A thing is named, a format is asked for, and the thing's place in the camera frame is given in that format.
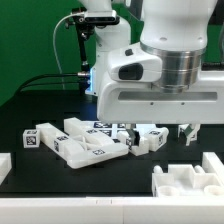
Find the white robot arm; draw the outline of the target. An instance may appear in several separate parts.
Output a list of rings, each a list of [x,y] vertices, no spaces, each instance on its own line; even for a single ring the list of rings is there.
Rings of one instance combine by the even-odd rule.
[[[224,71],[201,69],[218,0],[123,0],[140,41],[109,52],[97,117],[108,123],[224,124]]]

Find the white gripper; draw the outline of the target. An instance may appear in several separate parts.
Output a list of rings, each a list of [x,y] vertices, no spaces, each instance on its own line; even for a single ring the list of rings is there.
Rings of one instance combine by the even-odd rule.
[[[137,124],[181,124],[186,145],[197,140],[200,124],[224,124],[224,72],[201,71],[182,93],[162,93],[149,83],[118,82],[106,73],[97,102],[97,117],[105,123],[130,124],[131,143],[138,146]]]

